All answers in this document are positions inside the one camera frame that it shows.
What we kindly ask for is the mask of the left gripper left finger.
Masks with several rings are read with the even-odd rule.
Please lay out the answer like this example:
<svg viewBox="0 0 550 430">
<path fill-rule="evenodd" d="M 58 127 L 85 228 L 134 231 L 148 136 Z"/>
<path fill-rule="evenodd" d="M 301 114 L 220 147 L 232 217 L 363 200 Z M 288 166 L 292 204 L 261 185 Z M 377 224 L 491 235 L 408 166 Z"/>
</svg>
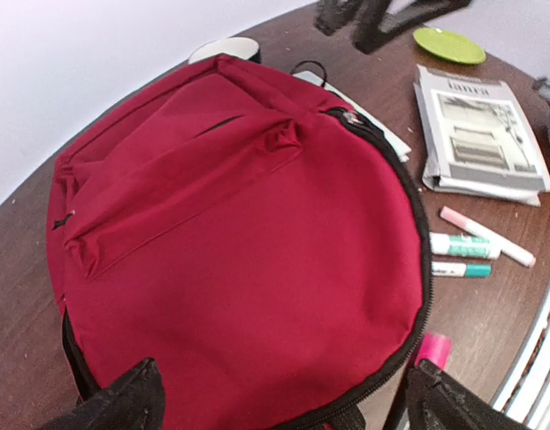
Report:
<svg viewBox="0 0 550 430">
<path fill-rule="evenodd" d="M 107 388 L 41 428 L 161 429 L 165 409 L 162 375 L 155 360 L 145 358 Z"/>
</svg>

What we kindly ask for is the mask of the grey ianra magazine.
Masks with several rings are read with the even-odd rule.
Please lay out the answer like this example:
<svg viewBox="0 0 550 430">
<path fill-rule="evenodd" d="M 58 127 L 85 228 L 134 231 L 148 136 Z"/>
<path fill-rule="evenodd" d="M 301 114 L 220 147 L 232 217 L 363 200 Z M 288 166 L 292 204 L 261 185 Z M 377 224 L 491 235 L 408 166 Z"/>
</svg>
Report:
<svg viewBox="0 0 550 430">
<path fill-rule="evenodd" d="M 433 191 L 540 204 L 550 175 L 528 119 L 503 81 L 419 65 L 414 82 Z"/>
</svg>

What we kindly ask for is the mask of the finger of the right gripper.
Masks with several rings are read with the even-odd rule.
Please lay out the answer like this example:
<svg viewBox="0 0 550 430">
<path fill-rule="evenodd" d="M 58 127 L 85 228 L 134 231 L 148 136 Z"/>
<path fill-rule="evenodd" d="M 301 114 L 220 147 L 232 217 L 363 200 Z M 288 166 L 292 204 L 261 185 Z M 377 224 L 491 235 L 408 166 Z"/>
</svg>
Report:
<svg viewBox="0 0 550 430">
<path fill-rule="evenodd" d="M 353 46 L 364 54 L 371 54 L 405 31 L 470 4 L 469 0 L 418 0 L 396 13 L 389 13 L 390 0 L 318 1 L 314 27 L 331 36 L 354 22 Z"/>
</svg>

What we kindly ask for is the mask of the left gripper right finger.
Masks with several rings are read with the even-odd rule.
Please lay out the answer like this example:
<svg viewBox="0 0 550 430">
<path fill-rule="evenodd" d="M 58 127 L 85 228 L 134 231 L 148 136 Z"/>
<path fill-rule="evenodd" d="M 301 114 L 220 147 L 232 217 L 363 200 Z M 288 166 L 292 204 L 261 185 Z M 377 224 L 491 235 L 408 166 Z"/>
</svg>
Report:
<svg viewBox="0 0 550 430">
<path fill-rule="evenodd" d="M 528 429 L 493 409 L 426 359 L 408 373 L 406 405 L 411 430 Z"/>
</svg>

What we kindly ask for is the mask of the red backpack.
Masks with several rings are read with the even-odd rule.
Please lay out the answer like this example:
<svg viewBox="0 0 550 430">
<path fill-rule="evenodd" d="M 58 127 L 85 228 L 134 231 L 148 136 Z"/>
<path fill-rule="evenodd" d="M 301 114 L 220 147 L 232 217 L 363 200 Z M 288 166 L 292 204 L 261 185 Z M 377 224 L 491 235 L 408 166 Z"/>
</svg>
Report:
<svg viewBox="0 0 550 430">
<path fill-rule="evenodd" d="M 382 131 L 233 56 L 74 138 L 46 241 L 81 397 L 153 358 L 166 429 L 361 429 L 432 301 L 425 210 Z"/>
</svg>

